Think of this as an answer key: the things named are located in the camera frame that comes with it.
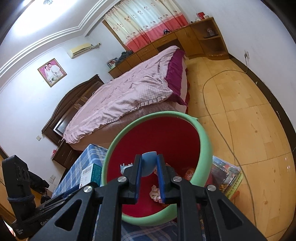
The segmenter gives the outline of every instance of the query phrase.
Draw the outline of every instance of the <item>wedding photo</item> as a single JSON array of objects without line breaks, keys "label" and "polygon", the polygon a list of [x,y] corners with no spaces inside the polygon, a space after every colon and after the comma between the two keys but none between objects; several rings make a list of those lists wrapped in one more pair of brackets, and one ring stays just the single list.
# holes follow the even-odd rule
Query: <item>wedding photo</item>
[{"label": "wedding photo", "polygon": [[55,59],[42,65],[38,71],[50,87],[67,75]]}]

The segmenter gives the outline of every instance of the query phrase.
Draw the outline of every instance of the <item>wooden shelf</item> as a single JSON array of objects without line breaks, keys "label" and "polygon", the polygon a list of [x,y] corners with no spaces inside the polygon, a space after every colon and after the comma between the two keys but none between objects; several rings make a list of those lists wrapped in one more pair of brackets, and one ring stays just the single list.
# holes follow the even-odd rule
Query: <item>wooden shelf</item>
[{"label": "wooden shelf", "polygon": [[221,37],[220,35],[217,35],[217,36],[213,36],[213,37],[210,37],[210,38],[202,38],[202,39],[198,39],[198,40],[204,41],[204,40],[216,39],[216,38],[220,38],[220,37]]},{"label": "wooden shelf", "polygon": [[202,20],[192,23],[191,25],[195,25],[195,24],[206,22],[206,21],[213,20],[213,19],[214,19],[213,17],[202,19]]},{"label": "wooden shelf", "polygon": [[224,56],[227,55],[228,53],[226,51],[215,51],[215,52],[209,52],[206,53],[206,56],[212,56],[212,57],[217,57],[217,56]]}]

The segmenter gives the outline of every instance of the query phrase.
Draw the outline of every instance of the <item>blue gripper pad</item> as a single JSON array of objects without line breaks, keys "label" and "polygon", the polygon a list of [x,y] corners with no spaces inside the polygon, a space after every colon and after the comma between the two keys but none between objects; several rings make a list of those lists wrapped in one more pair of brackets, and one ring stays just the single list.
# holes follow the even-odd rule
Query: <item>blue gripper pad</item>
[{"label": "blue gripper pad", "polygon": [[159,185],[159,191],[160,191],[160,197],[163,203],[165,203],[165,181],[163,176],[163,168],[165,167],[164,160],[161,161],[161,158],[163,159],[162,155],[158,155],[156,159],[156,167],[157,167],[157,176],[158,176],[158,185]]},{"label": "blue gripper pad", "polygon": [[139,194],[140,194],[140,184],[141,184],[141,177],[142,177],[142,166],[143,166],[143,160],[142,160],[142,156],[140,156],[138,170],[137,170],[137,176],[136,176],[136,200],[137,201],[138,201]]}]

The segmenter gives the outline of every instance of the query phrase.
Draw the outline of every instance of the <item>cardboard box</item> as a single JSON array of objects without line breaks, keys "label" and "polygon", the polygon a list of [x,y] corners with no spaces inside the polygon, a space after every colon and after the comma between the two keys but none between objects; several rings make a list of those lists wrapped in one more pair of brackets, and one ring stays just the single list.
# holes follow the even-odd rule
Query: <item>cardboard box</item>
[{"label": "cardboard box", "polygon": [[99,186],[101,184],[101,174],[102,167],[93,163],[90,164],[87,168],[82,170],[79,188],[89,184],[90,182],[95,182]]}]

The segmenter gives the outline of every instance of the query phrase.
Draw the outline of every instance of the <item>screw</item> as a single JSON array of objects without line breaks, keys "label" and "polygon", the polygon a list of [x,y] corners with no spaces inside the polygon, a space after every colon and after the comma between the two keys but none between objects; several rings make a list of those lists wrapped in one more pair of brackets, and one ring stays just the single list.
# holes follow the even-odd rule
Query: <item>screw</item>
[{"label": "screw", "polygon": [[214,185],[209,185],[209,186],[207,187],[207,189],[208,189],[209,191],[213,192],[213,191],[216,191],[216,186],[214,186]]},{"label": "screw", "polygon": [[119,177],[117,178],[117,181],[119,181],[120,183],[124,183],[127,180],[126,177]]},{"label": "screw", "polygon": [[86,186],[83,188],[84,192],[91,192],[92,191],[92,187],[91,186]]},{"label": "screw", "polygon": [[182,178],[175,176],[175,177],[173,177],[173,181],[179,183],[180,181],[182,181]]}]

